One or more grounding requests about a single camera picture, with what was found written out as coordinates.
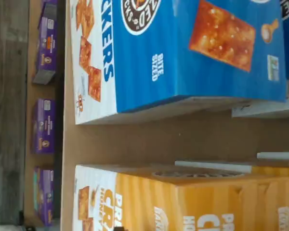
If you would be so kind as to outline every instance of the small icon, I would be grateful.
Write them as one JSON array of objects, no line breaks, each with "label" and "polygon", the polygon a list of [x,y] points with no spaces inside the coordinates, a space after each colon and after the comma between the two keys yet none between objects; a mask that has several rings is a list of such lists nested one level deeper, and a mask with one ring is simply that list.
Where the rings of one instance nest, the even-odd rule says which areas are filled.
[{"label": "small icon", "polygon": [[51,57],[45,57],[45,63],[50,64],[52,62]]},{"label": "small icon", "polygon": [[42,146],[43,146],[43,148],[48,148],[49,147],[49,141],[43,141]]}]

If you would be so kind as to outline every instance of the circular logo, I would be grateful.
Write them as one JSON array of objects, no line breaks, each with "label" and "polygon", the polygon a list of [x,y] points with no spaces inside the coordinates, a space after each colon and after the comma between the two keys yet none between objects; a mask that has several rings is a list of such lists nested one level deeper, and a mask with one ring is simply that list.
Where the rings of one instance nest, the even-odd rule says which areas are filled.
[{"label": "circular logo", "polygon": [[283,20],[289,18],[289,0],[280,0],[280,8],[282,11]]},{"label": "circular logo", "polygon": [[121,0],[124,25],[132,35],[144,33],[151,25],[161,0]]},{"label": "circular logo", "polygon": [[51,57],[45,57],[45,63],[50,64],[52,62]]}]

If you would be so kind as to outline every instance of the wooden shelf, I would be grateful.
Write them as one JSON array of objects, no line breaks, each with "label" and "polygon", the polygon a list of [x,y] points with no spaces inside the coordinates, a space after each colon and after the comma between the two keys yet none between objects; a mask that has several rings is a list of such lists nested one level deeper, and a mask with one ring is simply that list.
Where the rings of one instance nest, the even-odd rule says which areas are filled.
[{"label": "wooden shelf", "polygon": [[27,80],[27,106],[26,106],[26,159],[25,159],[25,195],[24,215],[28,225],[40,226],[41,221],[36,217],[33,207],[33,171],[35,166],[53,164],[51,155],[35,155],[31,153],[31,114],[32,107],[38,98],[53,99],[54,86],[32,84],[32,76],[35,73],[35,59],[38,42],[38,24],[40,15],[40,1],[30,0],[29,11],[29,38],[28,38],[28,80]]},{"label": "wooden shelf", "polygon": [[[31,0],[29,72],[33,73],[39,1]],[[66,1],[66,63],[61,230],[72,231],[74,173],[77,164],[169,163],[177,159],[248,160],[257,152],[289,151],[289,119],[231,118],[231,112],[199,112],[138,125],[76,126],[69,1]],[[53,89],[28,83],[28,112],[37,97],[52,97]],[[31,124],[27,121],[27,134]],[[29,155],[27,137],[25,216],[33,217],[32,172],[51,158]]]}]

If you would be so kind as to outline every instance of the small purple box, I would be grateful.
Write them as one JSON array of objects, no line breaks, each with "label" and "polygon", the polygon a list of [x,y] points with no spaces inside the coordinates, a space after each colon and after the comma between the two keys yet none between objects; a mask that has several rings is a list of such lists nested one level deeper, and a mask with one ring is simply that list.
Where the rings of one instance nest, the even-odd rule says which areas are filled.
[{"label": "small purple box", "polygon": [[54,100],[38,99],[32,113],[32,152],[54,153]]},{"label": "small purple box", "polygon": [[56,71],[57,22],[49,16],[41,16],[39,22],[36,74],[33,83],[48,84]]},{"label": "small purple box", "polygon": [[36,167],[33,176],[34,209],[45,226],[53,220],[53,169]]}]

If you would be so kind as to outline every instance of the cracker image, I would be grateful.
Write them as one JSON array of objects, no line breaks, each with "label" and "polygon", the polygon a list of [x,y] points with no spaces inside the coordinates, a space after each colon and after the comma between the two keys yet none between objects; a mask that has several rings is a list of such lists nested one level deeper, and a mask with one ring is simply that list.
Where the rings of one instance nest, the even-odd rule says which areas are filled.
[{"label": "cracker image", "polygon": [[93,231],[93,218],[82,221],[82,231]]},{"label": "cracker image", "polygon": [[89,213],[89,186],[79,189],[78,192],[78,220],[88,219]]},{"label": "cracker image", "polygon": [[81,36],[80,52],[79,52],[79,65],[88,72],[88,67],[91,60],[91,44]]},{"label": "cracker image", "polygon": [[96,189],[93,190],[92,193],[91,193],[90,205],[91,205],[92,207],[95,206],[95,196],[96,196],[96,193],[97,193],[97,191],[98,191],[98,188],[99,188],[99,186],[97,186]]},{"label": "cracker image", "polygon": [[251,25],[200,0],[189,49],[249,72],[255,37]]},{"label": "cracker image", "polygon": [[86,0],[78,0],[76,5],[76,29],[79,29],[80,23],[82,21],[82,17],[84,11],[86,9],[87,1]]},{"label": "cracker image", "polygon": [[88,68],[88,95],[93,99],[100,102],[101,101],[101,70],[90,66]]},{"label": "cracker image", "polygon": [[87,39],[94,26],[94,12],[93,12],[93,1],[90,0],[89,5],[85,8],[82,19],[81,28],[82,35]]}]

